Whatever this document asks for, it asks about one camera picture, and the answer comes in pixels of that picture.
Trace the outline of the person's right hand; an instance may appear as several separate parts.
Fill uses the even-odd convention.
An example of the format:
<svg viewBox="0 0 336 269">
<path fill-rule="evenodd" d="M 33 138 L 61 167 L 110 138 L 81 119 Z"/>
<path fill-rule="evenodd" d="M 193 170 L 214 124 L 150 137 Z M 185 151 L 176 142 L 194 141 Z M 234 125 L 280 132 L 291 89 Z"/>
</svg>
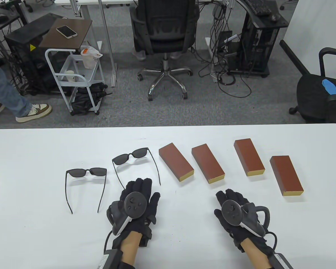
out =
<svg viewBox="0 0 336 269">
<path fill-rule="evenodd" d="M 263 254 L 270 257 L 274 248 L 267 245 L 267 241 L 261 235 L 266 235 L 270 222 L 270 214 L 265 214 L 263 224 L 260 224 L 257 209 L 239 192 L 227 189 L 225 192 L 216 193 L 221 209 L 215 209 L 214 215 L 219 220 L 223 229 L 233 238 L 235 246 L 245 252 L 241 243 L 249 239 Z"/>
</svg>

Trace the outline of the person's left hand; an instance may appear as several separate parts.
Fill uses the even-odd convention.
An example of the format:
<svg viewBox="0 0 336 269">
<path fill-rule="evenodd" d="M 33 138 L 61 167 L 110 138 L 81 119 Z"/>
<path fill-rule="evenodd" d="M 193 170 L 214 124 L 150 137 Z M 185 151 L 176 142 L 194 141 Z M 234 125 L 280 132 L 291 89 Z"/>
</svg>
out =
<svg viewBox="0 0 336 269">
<path fill-rule="evenodd" d="M 112 202 L 107 210 L 107 218 L 112 224 L 116 236 L 113 249 L 120 249 L 122 242 L 131 232 L 142 235 L 139 247 L 146 247 L 152 238 L 150 224 L 156 223 L 156 213 L 160 193 L 151 192 L 150 178 L 137 178 L 130 181 L 122 191 L 120 199 Z"/>
</svg>

